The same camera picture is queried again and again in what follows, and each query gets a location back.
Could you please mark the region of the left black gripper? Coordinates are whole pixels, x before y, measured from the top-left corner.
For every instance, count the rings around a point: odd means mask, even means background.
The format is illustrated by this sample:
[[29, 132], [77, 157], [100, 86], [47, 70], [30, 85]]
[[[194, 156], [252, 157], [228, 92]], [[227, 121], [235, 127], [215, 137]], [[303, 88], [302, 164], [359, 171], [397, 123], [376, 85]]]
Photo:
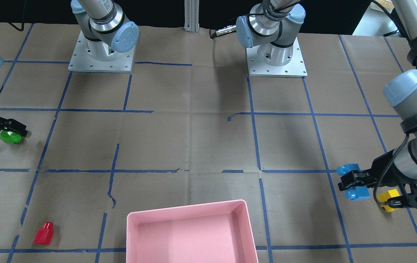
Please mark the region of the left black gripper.
[[403, 184], [412, 185], [413, 181], [403, 175], [400, 170], [397, 169], [395, 164], [391, 164], [389, 169], [386, 170], [387, 166], [394, 157], [396, 150], [387, 152], [377, 157], [373, 162], [372, 166], [367, 171], [351, 170], [346, 174], [342, 175], [341, 182], [338, 183], [338, 189], [344, 191], [353, 187], [366, 186], [367, 188], [374, 188], [377, 185], [379, 178], [385, 172], [379, 187], [395, 187]]

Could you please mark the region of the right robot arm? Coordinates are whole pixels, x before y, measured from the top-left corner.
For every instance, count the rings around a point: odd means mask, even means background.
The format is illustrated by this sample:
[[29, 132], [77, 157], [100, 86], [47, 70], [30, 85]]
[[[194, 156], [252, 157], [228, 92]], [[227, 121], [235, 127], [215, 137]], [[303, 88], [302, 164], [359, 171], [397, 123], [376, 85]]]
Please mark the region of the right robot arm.
[[[138, 26], [113, 0], [73, 0], [71, 9], [81, 33], [69, 62], [70, 72], [131, 73]], [[0, 116], [0, 137], [17, 143], [28, 135], [26, 125]]]

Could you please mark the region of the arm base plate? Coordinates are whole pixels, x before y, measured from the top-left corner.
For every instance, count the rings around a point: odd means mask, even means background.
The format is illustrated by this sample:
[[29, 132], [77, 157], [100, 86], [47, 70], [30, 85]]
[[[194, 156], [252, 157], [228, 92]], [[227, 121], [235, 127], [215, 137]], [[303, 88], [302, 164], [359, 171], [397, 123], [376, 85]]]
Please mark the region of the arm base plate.
[[245, 50], [250, 77], [305, 78], [308, 76], [297, 38], [292, 46], [285, 49], [267, 43]]
[[70, 72], [131, 73], [136, 46], [127, 52], [116, 52], [106, 43], [88, 40], [80, 32], [69, 62]]

